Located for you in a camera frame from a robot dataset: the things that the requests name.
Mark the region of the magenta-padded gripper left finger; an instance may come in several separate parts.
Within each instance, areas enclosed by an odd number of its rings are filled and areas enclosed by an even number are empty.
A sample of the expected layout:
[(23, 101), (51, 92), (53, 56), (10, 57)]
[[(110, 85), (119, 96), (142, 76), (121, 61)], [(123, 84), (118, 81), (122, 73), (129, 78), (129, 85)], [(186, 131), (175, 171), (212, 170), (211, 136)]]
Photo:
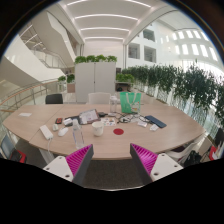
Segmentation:
[(66, 157), (58, 156), (44, 170), (81, 186), (93, 155), (90, 144)]

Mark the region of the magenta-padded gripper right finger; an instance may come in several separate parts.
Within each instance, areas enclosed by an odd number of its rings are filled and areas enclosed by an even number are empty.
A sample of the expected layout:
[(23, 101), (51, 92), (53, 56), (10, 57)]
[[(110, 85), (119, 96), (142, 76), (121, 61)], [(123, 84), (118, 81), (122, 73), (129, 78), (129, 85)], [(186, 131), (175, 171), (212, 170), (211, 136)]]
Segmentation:
[(130, 144), (130, 154), (144, 185), (182, 169), (182, 166), (167, 154), (155, 154), (134, 143)]

